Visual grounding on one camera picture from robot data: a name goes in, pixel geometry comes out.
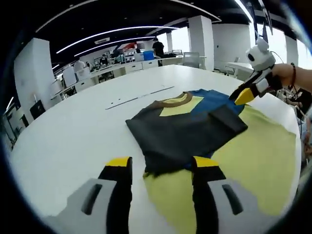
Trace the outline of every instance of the black ceiling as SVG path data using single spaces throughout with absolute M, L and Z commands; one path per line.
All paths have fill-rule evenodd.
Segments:
M 194 6 L 202 8 L 215 16 L 221 18 L 223 23 L 244 23 L 247 24 L 247 17 L 235 3 L 234 0 L 183 0 L 192 3 Z M 257 0 L 242 0 L 246 5 L 251 1 L 254 7 L 261 10 Z M 52 64 L 65 65 L 75 60 L 74 55 L 84 50 L 95 47 L 94 41 L 105 37 L 110 37 L 111 41 L 143 37 L 152 29 L 136 29 L 121 32 L 115 32 L 107 35 L 98 36 L 69 49 L 56 54 L 63 47 L 83 39 L 85 37 L 98 34 L 101 32 L 132 27 L 132 26 L 148 26 L 148 25 L 165 25 L 169 22 L 180 18 L 190 18 L 197 15 L 204 15 L 215 18 L 197 10 L 190 6 L 186 6 L 171 0 L 132 0 L 132 1 L 112 1 L 112 0 L 95 0 L 84 4 L 80 7 L 72 9 L 65 14 L 51 21 L 36 33 L 36 30 L 45 24 L 49 19 L 61 13 L 62 11 L 84 2 L 83 0 L 63 0 L 63 1 L 30 1 L 21 3 L 9 2 L 11 17 L 14 20 L 3 19 L 10 34 L 7 43 L 2 44 L 4 51 L 8 51 L 12 47 L 12 41 L 17 36 L 20 28 L 24 27 L 25 34 L 28 35 L 25 40 L 19 41 L 17 46 L 19 50 L 32 37 L 37 37 L 50 41 L 50 52 Z M 282 12 L 271 4 L 271 1 L 264 0 L 267 9 L 279 16 L 283 16 Z M 222 14 L 222 10 L 235 8 L 240 14 Z

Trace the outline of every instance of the window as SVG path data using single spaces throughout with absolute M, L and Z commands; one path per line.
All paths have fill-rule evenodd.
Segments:
M 164 45 L 164 52 L 168 52 L 167 33 L 160 34 L 157 38 Z
M 312 69 L 312 56 L 304 43 L 297 40 L 298 66 L 305 69 Z
M 258 33 L 262 35 L 262 24 L 257 24 Z M 273 56 L 276 59 L 276 63 L 286 63 L 287 62 L 287 50 L 286 50 L 286 37 L 283 31 L 273 28 L 273 35 L 271 34 L 270 28 L 266 26 L 269 50 L 277 53 L 281 58 L 279 58 L 275 53 Z
M 182 52 L 190 51 L 189 33 L 187 27 L 175 29 L 171 32 L 172 49 L 182 50 Z

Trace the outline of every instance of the blue fabric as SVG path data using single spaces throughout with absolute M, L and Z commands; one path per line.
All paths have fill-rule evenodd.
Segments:
M 203 111 L 213 111 L 218 107 L 226 104 L 235 114 L 239 115 L 245 105 L 235 105 L 235 103 L 229 100 L 229 96 L 223 93 L 220 93 L 216 90 L 204 90 L 199 89 L 195 91 L 190 91 L 193 96 L 204 97 L 204 99 L 192 109 L 192 114 L 199 114 Z

